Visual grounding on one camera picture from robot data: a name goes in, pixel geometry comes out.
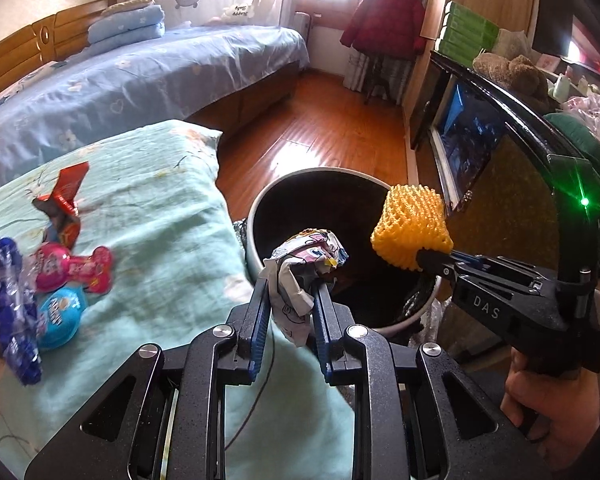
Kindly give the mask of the right hand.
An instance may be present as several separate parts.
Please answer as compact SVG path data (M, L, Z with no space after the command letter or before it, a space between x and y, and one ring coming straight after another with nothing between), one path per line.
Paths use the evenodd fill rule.
M518 427L524 408L546 418L529 432L540 456L551 470L565 470L600 426L598 375L590 370L581 370L576 379L535 374L528 369L527 357L512 349L501 410Z

